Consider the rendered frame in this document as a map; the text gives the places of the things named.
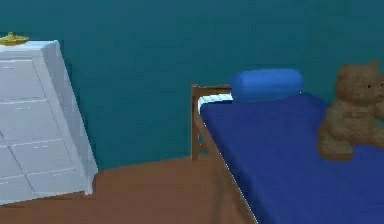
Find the brown teddy bear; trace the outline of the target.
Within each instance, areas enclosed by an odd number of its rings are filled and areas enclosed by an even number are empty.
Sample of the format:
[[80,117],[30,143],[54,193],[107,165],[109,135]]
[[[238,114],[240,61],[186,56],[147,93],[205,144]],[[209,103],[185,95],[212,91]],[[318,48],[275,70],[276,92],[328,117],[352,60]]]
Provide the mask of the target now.
[[384,149],[384,74],[379,62],[345,63],[334,85],[335,98],[318,128],[318,154],[328,160],[346,161],[354,145]]

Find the blue pillow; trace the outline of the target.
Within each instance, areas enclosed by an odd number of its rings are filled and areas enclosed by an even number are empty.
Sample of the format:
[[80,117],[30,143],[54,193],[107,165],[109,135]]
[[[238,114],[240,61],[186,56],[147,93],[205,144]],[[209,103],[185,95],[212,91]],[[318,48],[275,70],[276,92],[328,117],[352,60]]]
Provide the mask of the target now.
[[270,101],[298,94],[303,77],[295,69],[257,69],[233,75],[229,87],[235,101]]

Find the wooden bed with blue cover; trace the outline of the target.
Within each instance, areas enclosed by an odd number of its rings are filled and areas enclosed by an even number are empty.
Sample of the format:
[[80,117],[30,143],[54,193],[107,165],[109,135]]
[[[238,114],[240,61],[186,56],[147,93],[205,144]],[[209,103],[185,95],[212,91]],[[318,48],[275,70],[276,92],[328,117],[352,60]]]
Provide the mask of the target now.
[[250,224],[384,224],[384,150],[346,162],[317,153],[326,102],[309,93],[237,103],[227,86],[191,88],[192,151],[209,150]]

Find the white chest of drawers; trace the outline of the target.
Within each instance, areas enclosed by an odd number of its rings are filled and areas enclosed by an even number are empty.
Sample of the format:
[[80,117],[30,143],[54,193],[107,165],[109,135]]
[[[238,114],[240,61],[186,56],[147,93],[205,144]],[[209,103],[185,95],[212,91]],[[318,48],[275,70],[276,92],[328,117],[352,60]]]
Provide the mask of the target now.
[[60,43],[0,46],[0,206],[90,195],[97,173]]

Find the yellow dish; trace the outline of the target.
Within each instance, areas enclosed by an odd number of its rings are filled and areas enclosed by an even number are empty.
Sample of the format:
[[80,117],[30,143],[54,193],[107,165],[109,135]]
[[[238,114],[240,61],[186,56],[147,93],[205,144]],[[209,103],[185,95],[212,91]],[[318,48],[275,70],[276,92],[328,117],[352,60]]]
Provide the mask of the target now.
[[4,46],[17,46],[27,43],[29,38],[26,36],[18,36],[13,32],[9,32],[6,36],[0,37],[0,45]]

